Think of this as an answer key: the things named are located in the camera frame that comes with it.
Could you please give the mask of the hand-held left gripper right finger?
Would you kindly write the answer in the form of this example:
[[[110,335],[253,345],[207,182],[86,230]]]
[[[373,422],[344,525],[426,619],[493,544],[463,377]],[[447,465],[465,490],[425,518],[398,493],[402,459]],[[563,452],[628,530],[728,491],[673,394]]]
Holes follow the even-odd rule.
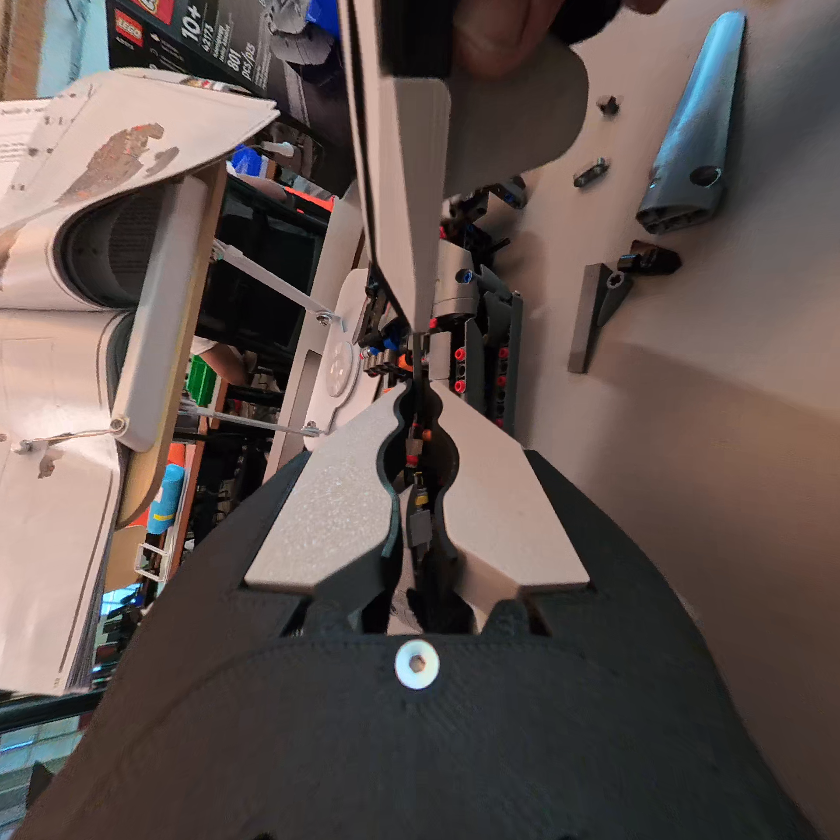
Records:
[[[463,563],[455,591],[477,632],[499,602],[587,586],[590,576],[519,442],[445,383],[431,387],[458,457],[443,494],[444,529]]]

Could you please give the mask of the grey curved lego panel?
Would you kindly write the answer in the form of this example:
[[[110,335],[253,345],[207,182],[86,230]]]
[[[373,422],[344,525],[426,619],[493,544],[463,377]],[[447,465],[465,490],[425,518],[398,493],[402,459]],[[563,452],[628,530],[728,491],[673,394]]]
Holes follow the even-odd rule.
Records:
[[[636,219],[649,235],[703,224],[718,211],[747,16],[710,26],[654,159]]]

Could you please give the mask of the black lego set box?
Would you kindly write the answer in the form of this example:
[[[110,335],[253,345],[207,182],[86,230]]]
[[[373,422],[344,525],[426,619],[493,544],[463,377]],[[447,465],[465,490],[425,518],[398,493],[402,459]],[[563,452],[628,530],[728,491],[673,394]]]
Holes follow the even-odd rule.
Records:
[[[342,196],[355,179],[336,2],[108,1],[110,67],[272,100],[261,142],[279,165]]]

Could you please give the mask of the blue cylindrical pack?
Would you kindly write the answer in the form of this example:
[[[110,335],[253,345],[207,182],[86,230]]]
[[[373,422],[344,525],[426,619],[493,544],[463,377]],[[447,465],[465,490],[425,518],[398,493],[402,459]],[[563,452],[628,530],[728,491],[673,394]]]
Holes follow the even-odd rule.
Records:
[[[181,504],[185,473],[182,465],[167,464],[161,486],[148,510],[147,533],[159,536],[174,524]]]

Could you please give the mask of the person's right hand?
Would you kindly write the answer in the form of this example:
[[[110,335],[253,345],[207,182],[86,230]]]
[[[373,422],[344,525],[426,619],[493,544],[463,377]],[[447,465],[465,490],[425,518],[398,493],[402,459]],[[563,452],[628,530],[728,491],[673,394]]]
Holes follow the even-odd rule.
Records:
[[[563,4],[563,1],[457,2],[456,62],[477,77],[505,76],[540,45]]]

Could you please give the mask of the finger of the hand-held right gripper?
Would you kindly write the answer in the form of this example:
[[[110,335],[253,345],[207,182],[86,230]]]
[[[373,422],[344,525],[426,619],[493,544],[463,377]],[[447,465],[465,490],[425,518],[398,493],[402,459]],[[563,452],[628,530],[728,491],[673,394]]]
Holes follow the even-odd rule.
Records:
[[[371,261],[415,333],[432,318],[450,96],[385,67],[380,5],[358,2],[358,167]]]
[[[368,129],[364,95],[361,32],[355,13],[354,2],[338,1],[338,9],[343,61],[348,85],[350,121],[353,132],[353,154],[360,191],[365,240],[368,247],[370,265],[374,272],[378,272],[379,259],[376,251],[375,215],[367,143]]]

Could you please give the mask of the grey lego car model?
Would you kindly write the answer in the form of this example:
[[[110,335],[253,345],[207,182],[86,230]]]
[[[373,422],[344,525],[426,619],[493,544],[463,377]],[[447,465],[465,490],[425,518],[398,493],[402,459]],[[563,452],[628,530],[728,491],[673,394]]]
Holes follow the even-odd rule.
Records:
[[[490,193],[521,207],[524,182],[516,176],[451,204],[440,231],[432,318],[421,338],[419,364],[428,386],[424,411],[410,413],[409,394],[399,405],[407,416],[404,455],[391,463],[402,476],[397,485],[414,487],[406,540],[420,581],[432,580],[427,566],[440,577],[445,561],[456,570],[463,567],[443,520],[443,494],[455,478],[458,457],[439,426],[442,403],[432,383],[445,383],[509,436],[514,431],[523,300],[491,268],[495,251],[507,240],[495,243],[476,225]]]

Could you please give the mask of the black metal tube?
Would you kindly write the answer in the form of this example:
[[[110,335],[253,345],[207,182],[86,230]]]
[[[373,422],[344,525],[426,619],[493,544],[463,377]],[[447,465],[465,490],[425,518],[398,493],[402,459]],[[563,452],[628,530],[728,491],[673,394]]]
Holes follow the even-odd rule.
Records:
[[[105,689],[64,696],[36,696],[1,691],[1,734],[82,716],[96,710]]]

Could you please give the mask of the white desk lamp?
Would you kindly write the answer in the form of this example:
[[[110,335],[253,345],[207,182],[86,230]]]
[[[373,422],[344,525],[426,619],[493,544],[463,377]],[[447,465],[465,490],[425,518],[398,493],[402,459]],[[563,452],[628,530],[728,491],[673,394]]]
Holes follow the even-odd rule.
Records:
[[[341,286],[337,302],[332,307],[324,307],[316,298],[258,266],[234,246],[216,240],[213,243],[213,256],[302,305],[320,323],[326,323],[327,337],[308,402],[304,405],[306,411],[298,423],[281,425],[215,412],[208,407],[201,408],[186,398],[182,399],[178,413],[271,432],[280,436],[281,444],[293,438],[304,447],[317,448],[341,425],[339,418],[342,410],[357,414],[375,399],[378,380],[363,372],[364,357],[356,337],[356,328],[364,309],[368,269],[352,269]]]

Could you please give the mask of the green plastic bin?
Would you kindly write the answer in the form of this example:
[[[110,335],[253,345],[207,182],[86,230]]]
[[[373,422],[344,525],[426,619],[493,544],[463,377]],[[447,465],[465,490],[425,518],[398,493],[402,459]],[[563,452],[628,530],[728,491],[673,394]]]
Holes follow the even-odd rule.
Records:
[[[200,355],[191,356],[185,381],[186,393],[201,408],[210,407],[213,402],[217,375]]]

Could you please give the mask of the white book holder plate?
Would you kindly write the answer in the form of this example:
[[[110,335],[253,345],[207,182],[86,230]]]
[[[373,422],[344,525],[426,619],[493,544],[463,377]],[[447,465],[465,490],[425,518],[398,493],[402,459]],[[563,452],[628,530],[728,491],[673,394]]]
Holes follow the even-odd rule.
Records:
[[[112,407],[114,436],[134,453],[158,438],[182,355],[193,334],[190,315],[207,267],[207,202],[211,190],[188,175],[168,184],[140,302]]]

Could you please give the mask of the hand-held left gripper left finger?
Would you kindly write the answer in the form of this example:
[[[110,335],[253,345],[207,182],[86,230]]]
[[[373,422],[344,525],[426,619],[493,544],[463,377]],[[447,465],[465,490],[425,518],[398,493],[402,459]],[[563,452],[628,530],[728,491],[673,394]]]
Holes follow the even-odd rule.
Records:
[[[310,454],[245,574],[248,588],[334,602],[361,630],[364,609],[387,588],[400,532],[385,450],[403,430],[407,390],[396,385]]]

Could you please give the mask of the lego instruction booklet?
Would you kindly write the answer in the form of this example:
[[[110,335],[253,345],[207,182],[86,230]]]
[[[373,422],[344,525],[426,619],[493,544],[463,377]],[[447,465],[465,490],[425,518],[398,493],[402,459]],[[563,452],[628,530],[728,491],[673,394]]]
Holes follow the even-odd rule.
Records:
[[[90,684],[112,539],[152,502],[172,442],[227,184],[227,158],[277,116],[272,100],[107,70],[36,103],[2,195],[3,690]],[[113,434],[112,407],[165,186],[211,190],[194,330],[153,447]]]

